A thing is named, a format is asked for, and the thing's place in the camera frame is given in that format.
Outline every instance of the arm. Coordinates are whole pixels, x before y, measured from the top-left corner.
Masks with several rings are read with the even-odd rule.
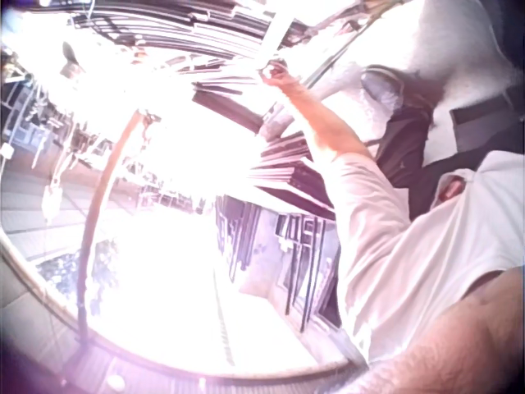
[[[514,268],[454,305],[405,353],[341,392],[492,393],[522,368],[523,268]]]
[[[304,136],[318,164],[324,167],[344,153],[358,153],[372,158],[368,148],[345,121],[313,97],[285,68],[278,63],[271,63],[270,67],[273,67],[271,76],[262,76],[263,80],[279,88],[300,118],[307,122],[309,127],[305,128]]]

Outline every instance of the man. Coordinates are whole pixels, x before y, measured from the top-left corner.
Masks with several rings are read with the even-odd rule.
[[[344,392],[505,385],[506,372],[523,365],[523,156],[496,151],[477,172],[469,163],[443,176],[441,199],[411,222],[392,183],[411,186],[421,170],[431,120],[424,99],[405,94],[387,69],[365,72],[364,89],[393,112],[374,159],[281,64],[261,75],[308,123],[305,138],[336,210],[343,327],[369,364],[385,361]]]

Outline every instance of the metal pole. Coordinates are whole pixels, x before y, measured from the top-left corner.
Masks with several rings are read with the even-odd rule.
[[[107,198],[113,186],[116,176],[116,168],[122,162],[124,148],[130,137],[138,128],[146,128],[149,125],[149,119],[146,115],[140,113],[138,110],[133,114],[126,128],[122,132],[121,138],[114,145],[113,151],[107,160],[107,165],[104,168],[103,174],[95,190],[91,205],[89,206],[88,217],[86,218],[84,227],[84,236],[80,247],[79,257],[79,278],[77,283],[77,305],[78,305],[78,321],[80,331],[80,341],[83,345],[88,341],[88,316],[85,306],[85,296],[87,290],[88,277],[93,271],[93,256],[92,251],[95,247],[95,232],[97,230],[98,220],[101,212],[104,210]]]
[[[292,226],[291,223],[294,224],[294,234],[292,235]],[[286,309],[285,309],[285,315],[290,314],[290,306],[292,303],[292,295],[295,293],[294,289],[294,278],[295,278],[295,271],[297,271],[297,241],[299,238],[299,218],[291,217],[290,215],[290,222],[289,226],[286,229],[286,239],[292,240],[292,256],[290,261],[290,277],[288,278],[288,294],[286,296]]]
[[[313,217],[313,234],[312,234],[312,248],[310,249],[310,269],[308,270],[308,285],[306,287],[306,297],[304,298],[304,310],[303,319],[301,320],[301,332],[304,332],[306,328],[306,318],[308,316],[308,309],[310,308],[310,294],[312,292],[312,280],[313,280],[313,264],[315,262],[315,251],[316,251],[316,240],[317,240],[317,217]]]
[[[319,279],[319,269],[321,268],[321,253],[322,246],[325,242],[325,230],[326,230],[326,220],[321,222],[321,240],[319,241],[319,246],[317,247],[317,266],[315,267],[315,278],[313,279],[312,294],[310,295],[310,302],[308,303],[308,314],[306,316],[306,321],[310,321],[310,316],[312,314],[313,300],[315,298],[315,290],[317,288],[317,280]]]
[[[22,104],[22,109],[20,110],[20,112],[18,114],[18,117],[16,118],[15,125],[13,126],[13,128],[11,130],[11,135],[9,135],[9,140],[7,141],[7,143],[9,145],[11,145],[13,140],[15,139],[15,134],[18,131],[18,128],[20,127],[20,124],[22,123],[22,119],[24,119],[25,110],[27,109],[27,106],[30,105],[30,102],[31,102],[31,99],[33,98],[35,89],[36,89],[36,86],[33,85],[33,87],[31,88],[30,93],[27,95],[27,98],[25,99],[24,103]],[[13,114],[14,111],[15,110],[12,109],[11,112],[9,112],[9,116],[7,117],[7,120],[6,120],[6,125],[4,126],[4,130],[2,130],[2,135],[3,135],[4,131],[7,129],[7,126],[9,125],[9,122],[11,121],[11,117],[12,117],[12,114]],[[2,158],[2,164],[0,165],[0,182],[2,181],[3,170],[6,167],[6,162],[7,162],[7,159],[6,158]]]

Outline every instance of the floor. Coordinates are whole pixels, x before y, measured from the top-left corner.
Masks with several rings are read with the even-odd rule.
[[[2,177],[0,222],[11,242],[31,263],[77,251],[84,233],[85,218],[93,198],[92,187],[63,183],[61,211],[46,225],[41,204],[47,180],[41,176],[10,171]],[[134,200],[113,193],[101,217],[98,237],[116,235],[135,212]]]
[[[451,109],[498,94],[518,77],[497,50],[477,0],[408,2],[359,37],[313,89],[362,140],[380,138],[387,120],[359,86],[362,69],[372,64],[408,72],[415,89],[439,102],[427,142],[427,163],[457,152]],[[283,113],[265,127],[265,133],[300,130],[292,121]]]

